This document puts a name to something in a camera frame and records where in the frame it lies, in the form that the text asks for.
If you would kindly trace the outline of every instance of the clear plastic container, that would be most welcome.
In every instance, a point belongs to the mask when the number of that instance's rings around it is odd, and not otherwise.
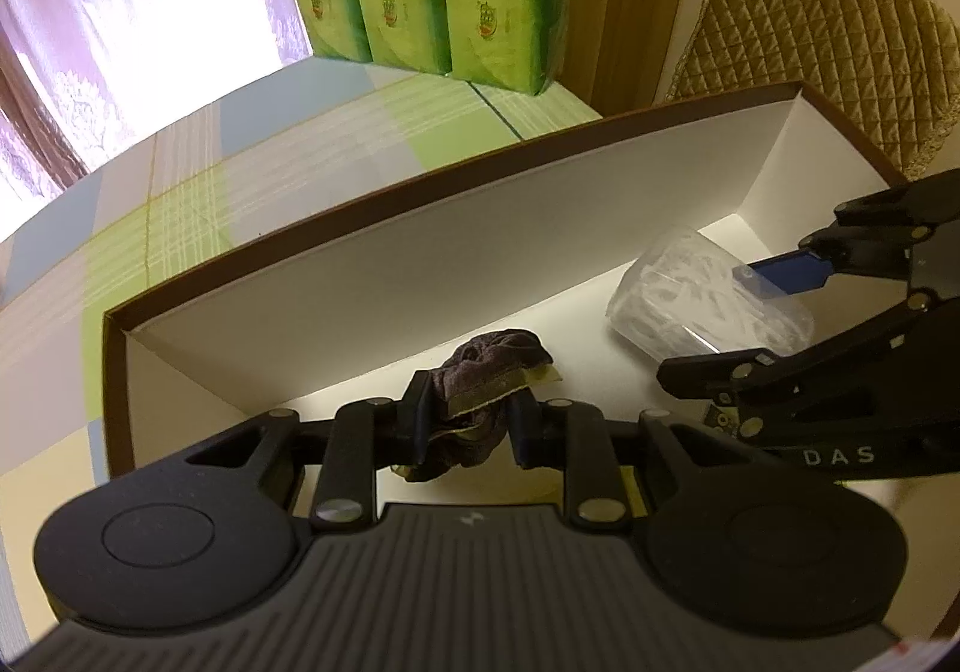
[[[658,362],[752,347],[781,356],[807,348],[814,324],[808,309],[758,275],[748,290],[734,277],[740,266],[696,231],[672,228],[627,269],[607,317]]]

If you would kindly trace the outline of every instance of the checkered tablecloth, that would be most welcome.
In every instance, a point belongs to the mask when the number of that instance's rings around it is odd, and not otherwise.
[[[0,244],[0,658],[53,625],[40,524],[107,479],[103,312],[231,247],[426,170],[597,114],[311,58],[158,132]]]

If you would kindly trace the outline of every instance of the dark brown cloth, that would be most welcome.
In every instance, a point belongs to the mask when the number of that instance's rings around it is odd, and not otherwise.
[[[518,329],[475,336],[430,373],[437,400],[426,460],[397,469],[411,483],[432,480],[453,466],[482,464],[507,433],[503,399],[559,379],[536,334]]]

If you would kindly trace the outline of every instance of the blue square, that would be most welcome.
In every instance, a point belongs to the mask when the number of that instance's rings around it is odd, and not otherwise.
[[[264,76],[220,99],[224,157],[371,92],[367,69],[346,60],[308,57]]]
[[[93,233],[103,169],[97,169],[40,209],[18,231],[0,306],[10,303]]]

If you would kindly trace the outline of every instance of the logo on tissue package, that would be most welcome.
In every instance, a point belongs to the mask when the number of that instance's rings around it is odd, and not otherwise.
[[[381,0],[383,1],[383,21],[387,23],[388,28],[392,28],[397,24],[397,1],[395,0]]]
[[[310,10],[318,20],[323,20],[323,0],[310,0]]]
[[[496,9],[491,4],[477,4],[480,8],[480,23],[477,31],[483,39],[493,38],[496,33]]]

